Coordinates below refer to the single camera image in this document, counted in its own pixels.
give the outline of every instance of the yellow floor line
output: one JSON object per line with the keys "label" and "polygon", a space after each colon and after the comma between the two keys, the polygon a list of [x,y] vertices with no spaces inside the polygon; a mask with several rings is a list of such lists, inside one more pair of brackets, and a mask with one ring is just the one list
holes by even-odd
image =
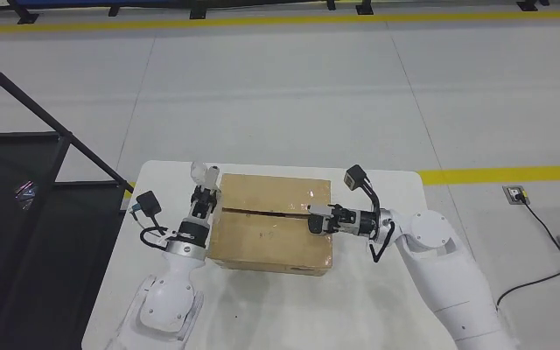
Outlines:
{"label": "yellow floor line", "polygon": [[[422,170],[417,173],[425,186],[560,181],[560,166]],[[130,182],[130,184],[135,186],[136,182]],[[124,198],[130,198],[130,193],[126,192]]]}
{"label": "yellow floor line", "polygon": [[122,31],[142,29],[186,29],[222,27],[233,25],[313,25],[347,24],[369,22],[455,22],[455,21],[502,21],[524,19],[560,19],[560,11],[487,12],[487,13],[431,13],[431,14],[380,14],[373,16],[301,16],[301,17],[239,17],[204,20],[158,20],[99,23],[61,24],[3,24],[0,33],[14,32],[75,32],[75,31]]}

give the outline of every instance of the gray floor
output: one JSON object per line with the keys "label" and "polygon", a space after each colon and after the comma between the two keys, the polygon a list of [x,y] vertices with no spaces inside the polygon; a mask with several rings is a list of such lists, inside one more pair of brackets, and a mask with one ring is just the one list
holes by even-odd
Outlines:
{"label": "gray floor", "polygon": [[[422,170],[557,165],[558,22],[338,24],[0,36],[0,67],[129,180],[150,159]],[[0,92],[0,131],[48,130]],[[72,152],[59,179],[105,179]],[[503,184],[426,186],[493,294],[560,269]],[[557,182],[521,184],[560,231]],[[558,349],[560,279],[504,312]]]}

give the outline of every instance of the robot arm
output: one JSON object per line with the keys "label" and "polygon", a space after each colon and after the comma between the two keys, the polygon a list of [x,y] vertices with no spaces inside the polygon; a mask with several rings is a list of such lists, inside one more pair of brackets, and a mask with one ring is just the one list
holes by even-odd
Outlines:
{"label": "robot arm", "polygon": [[[191,197],[189,214],[177,232],[166,233],[167,229],[158,225],[154,216],[161,208],[152,192],[136,198],[156,225],[143,230],[141,239],[149,247],[164,251],[167,270],[161,276],[149,276],[143,281],[107,349],[185,348],[204,302],[204,295],[195,291],[190,275],[205,264],[209,220],[221,196],[216,185],[220,170],[211,167],[204,173]],[[155,242],[144,238],[151,230],[161,234]]]}
{"label": "robot arm", "polygon": [[[365,172],[354,176],[350,189],[360,186],[365,177]],[[458,350],[515,349],[498,318],[485,276],[443,215],[427,210],[403,218],[375,203],[373,212],[339,205],[308,209],[309,229],[315,235],[340,231],[382,244],[377,254],[370,244],[376,263],[386,247],[396,244],[420,296]]]}

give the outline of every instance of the black metal frame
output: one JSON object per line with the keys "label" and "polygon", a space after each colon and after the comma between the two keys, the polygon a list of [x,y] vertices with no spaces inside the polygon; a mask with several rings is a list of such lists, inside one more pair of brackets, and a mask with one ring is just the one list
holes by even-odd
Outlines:
{"label": "black metal frame", "polygon": [[[114,17],[118,14],[119,10],[123,7],[137,7],[146,9],[185,9],[191,10],[190,19],[204,19],[206,18],[207,9],[228,9],[235,7],[246,6],[260,6],[260,5],[273,5],[273,4],[297,4],[297,3],[313,3],[317,0],[170,0],[165,2],[123,2],[107,0],[106,3],[49,3],[49,4],[34,4],[34,5],[20,5],[17,0],[9,0],[10,6],[4,10],[14,10],[20,18],[22,23],[29,19],[29,16],[34,16],[36,19],[38,15],[30,14],[27,10],[46,10],[46,9],[69,9],[69,8],[84,8],[84,7],[108,7],[108,15]],[[327,8],[335,10],[335,0],[326,0]]]}
{"label": "black metal frame", "polygon": [[371,8],[371,0],[361,0],[361,4],[356,5],[356,11],[359,15],[373,15],[374,10]]}
{"label": "black metal frame", "polygon": [[[125,190],[132,193],[134,188],[3,73],[0,73],[0,86],[43,122],[54,129],[54,131],[40,133],[23,132],[0,134],[0,143],[2,144],[37,143],[37,146],[42,149],[42,143],[49,143],[51,145],[49,155],[52,157],[43,162],[41,165],[42,172],[38,173],[32,179],[37,185],[33,201],[25,212],[23,220],[20,221],[21,223],[14,226],[16,231],[15,235],[12,236],[14,238],[10,240],[10,250],[5,252],[3,264],[0,266],[0,272],[4,281],[4,283],[0,283],[0,339],[2,339],[3,343],[4,340],[7,343],[18,341],[14,340],[15,338],[7,336],[7,334],[11,334],[10,326],[14,326],[14,312],[19,313],[21,311],[18,309],[18,305],[22,303],[22,298],[26,298],[22,297],[22,292],[27,292],[29,294],[31,291],[32,294],[32,288],[29,289],[29,281],[30,278],[33,278],[32,273],[34,271],[34,266],[36,266],[35,264],[37,264],[37,259],[42,259],[37,253],[42,252],[41,245],[45,237],[51,237],[51,233],[55,234],[52,231],[38,233],[38,229],[42,228],[40,222],[44,223],[44,220],[48,220],[46,219],[49,215],[48,213],[59,208],[56,205],[50,206],[49,200],[51,200],[56,194],[55,192],[58,191],[74,191],[82,188],[94,190],[95,193],[98,193],[99,190],[104,188],[114,188],[116,190],[116,192],[112,192],[111,194],[111,198],[115,199],[115,201],[111,200],[110,203],[102,203],[104,209],[115,213],[115,221],[100,221],[103,223],[110,222],[110,232],[103,231],[99,236],[96,236],[99,238],[96,238],[96,245],[91,248],[92,254],[88,255],[89,257],[87,258],[91,259],[93,264],[90,268],[83,269],[83,272],[80,271],[81,276],[87,276],[85,282],[86,287],[81,290],[80,294],[76,294],[76,299],[73,301],[72,305],[68,306],[70,308],[68,309],[70,312],[69,314],[74,323],[72,323],[70,327],[65,325],[55,325],[53,327],[54,331],[67,335],[60,342],[60,344],[64,345],[63,348],[80,348],[81,339],[88,325],[89,316],[95,305],[97,293],[102,284],[104,273],[109,264],[113,247],[118,236],[119,230],[116,225],[120,227],[118,213],[120,213],[122,197]],[[71,145],[76,147],[78,151],[104,170],[114,180],[56,183],[56,178]],[[81,210],[89,212],[90,209],[84,207]],[[63,227],[57,230],[57,232],[62,231],[64,231]],[[41,329],[48,330],[48,327],[49,325],[45,325],[45,327],[41,326]]]}
{"label": "black metal frame", "polygon": [[542,6],[550,6],[550,1],[549,0],[525,0],[525,1],[519,1],[517,2],[517,6],[519,6],[519,8],[523,11],[523,12],[533,12],[533,11],[539,11],[536,8],[536,3],[540,3]]}
{"label": "black metal frame", "polygon": [[93,153],[78,137],[59,123],[52,115],[50,115],[46,110],[39,106],[28,94],[26,94],[21,88],[14,84],[7,76],[0,73],[0,87],[12,95],[16,100],[20,101],[24,106],[27,107],[35,116],[38,116],[43,122],[48,126],[53,128],[56,132],[61,134],[63,137],[67,138],[71,145],[78,149],[84,156],[89,160],[99,166],[104,172],[106,172],[111,178],[122,185],[127,191],[132,193],[134,187],[129,184],[121,175],[113,170],[107,163],[103,162],[95,153]]}
{"label": "black metal frame", "polygon": [[17,0],[8,0],[8,4],[19,16],[19,21],[17,22],[18,25],[33,24],[39,16],[38,13],[29,13],[25,7],[19,5]]}

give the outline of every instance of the wall outlet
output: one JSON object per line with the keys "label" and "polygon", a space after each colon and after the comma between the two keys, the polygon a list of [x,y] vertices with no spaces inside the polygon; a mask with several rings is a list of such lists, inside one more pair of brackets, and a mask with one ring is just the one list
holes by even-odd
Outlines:
{"label": "wall outlet", "polygon": [[522,185],[503,186],[502,188],[504,189],[504,193],[506,194],[506,198],[509,204],[523,204],[523,202],[515,198],[515,195],[519,193],[521,193],[525,197],[525,201],[527,202],[527,204],[531,204],[529,202],[529,197],[527,197],[527,193],[525,192],[525,189]]}

